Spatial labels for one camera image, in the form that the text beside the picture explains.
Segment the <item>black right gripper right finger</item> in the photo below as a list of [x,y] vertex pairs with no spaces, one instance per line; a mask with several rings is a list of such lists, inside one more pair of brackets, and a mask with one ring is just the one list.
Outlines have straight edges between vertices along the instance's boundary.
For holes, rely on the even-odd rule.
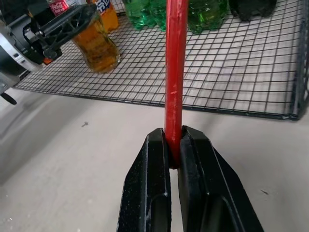
[[261,232],[240,178],[209,138],[183,126],[178,189],[185,232]]

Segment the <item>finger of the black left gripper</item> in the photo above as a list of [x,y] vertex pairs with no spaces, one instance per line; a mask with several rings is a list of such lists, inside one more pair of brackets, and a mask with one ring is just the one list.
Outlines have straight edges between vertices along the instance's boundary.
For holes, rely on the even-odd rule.
[[70,7],[42,27],[42,48],[45,53],[60,48],[85,30],[97,12],[95,4]]

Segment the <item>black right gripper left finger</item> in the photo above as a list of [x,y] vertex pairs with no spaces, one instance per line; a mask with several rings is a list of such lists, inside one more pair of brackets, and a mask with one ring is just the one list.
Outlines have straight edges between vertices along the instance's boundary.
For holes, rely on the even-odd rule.
[[117,230],[171,230],[169,148],[162,128],[157,128],[146,136],[126,175]]

